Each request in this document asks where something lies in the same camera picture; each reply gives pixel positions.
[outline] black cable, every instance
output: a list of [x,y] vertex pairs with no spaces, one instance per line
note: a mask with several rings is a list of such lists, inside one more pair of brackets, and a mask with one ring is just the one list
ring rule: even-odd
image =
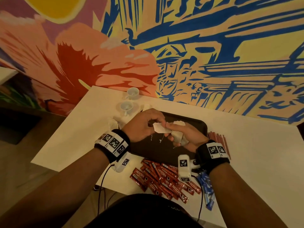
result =
[[202,190],[202,201],[201,201],[201,208],[200,208],[200,212],[199,212],[199,217],[200,217],[200,215],[201,215],[201,211],[202,211],[202,207],[203,207],[203,194],[204,194],[204,192],[203,192],[203,188],[202,188],[202,185],[200,184],[200,182],[199,182],[199,180],[197,179],[197,177],[196,176],[194,176],[194,175],[191,175],[192,177],[194,177],[196,180],[197,180],[197,182],[199,183],[199,185],[200,185],[200,187],[201,187],[201,190]]
[[108,170],[109,170],[112,166],[114,166],[114,164],[109,166],[109,168],[106,170],[106,172],[105,172],[105,174],[104,174],[104,176],[103,176],[103,178],[102,178],[102,180],[101,180],[101,184],[100,184],[100,188],[99,188],[99,195],[98,195],[98,211],[97,211],[97,216],[99,215],[99,203],[100,203],[100,194],[101,194],[102,183],[103,183],[103,180],[104,180],[105,175],[107,174]]
[[109,198],[108,204],[107,204],[107,208],[109,207],[109,202],[110,202],[111,198],[114,196],[114,194]]

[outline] bundle of pink sticks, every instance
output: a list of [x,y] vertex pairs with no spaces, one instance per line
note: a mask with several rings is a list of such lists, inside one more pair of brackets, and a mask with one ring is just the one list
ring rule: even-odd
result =
[[230,156],[229,149],[228,149],[228,146],[227,146],[227,141],[226,141],[226,138],[225,138],[224,135],[221,135],[221,134],[210,131],[210,132],[208,132],[208,138],[212,139],[212,140],[214,140],[218,143],[221,143],[222,146],[224,147],[224,149],[226,150],[230,160],[231,160],[231,156]]

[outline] person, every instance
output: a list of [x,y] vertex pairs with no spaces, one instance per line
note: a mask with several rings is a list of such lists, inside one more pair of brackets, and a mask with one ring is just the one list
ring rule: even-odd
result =
[[[152,119],[170,130],[182,132],[189,141],[185,148],[191,152],[196,152],[208,142],[208,138],[195,127],[168,123],[164,115],[155,109],[135,115],[122,132],[131,142],[141,141],[154,133],[153,127],[148,126]],[[172,135],[166,134],[166,137],[173,141]],[[4,213],[0,218],[0,227],[62,227],[87,198],[109,163],[104,152],[93,148]],[[213,166],[209,176],[227,227],[287,227],[229,162]],[[119,199],[86,227],[101,227],[103,224],[146,227],[159,223],[173,227],[201,227],[178,204],[151,194],[135,194]]]

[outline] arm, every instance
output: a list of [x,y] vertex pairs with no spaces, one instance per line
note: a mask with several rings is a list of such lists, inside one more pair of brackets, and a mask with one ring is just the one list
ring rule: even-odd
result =
[[[131,142],[154,133],[148,121],[156,119],[165,126],[164,115],[155,109],[138,113],[122,131]],[[39,186],[0,217],[0,227],[62,227],[93,189],[109,160],[94,148],[56,176]]]
[[[189,141],[184,147],[194,153],[200,145],[209,140],[194,126],[187,123],[186,126],[179,126],[167,122],[166,127],[182,132]],[[170,134],[165,136],[168,136],[170,141],[174,139]],[[216,201],[228,228],[287,228],[279,216],[247,185],[229,163],[215,167],[211,170],[209,177]]]

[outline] painted wall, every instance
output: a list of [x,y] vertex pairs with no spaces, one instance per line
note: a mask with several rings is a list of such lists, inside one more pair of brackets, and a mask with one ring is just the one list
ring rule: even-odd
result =
[[298,125],[304,0],[0,0],[0,61],[68,115],[92,85]]

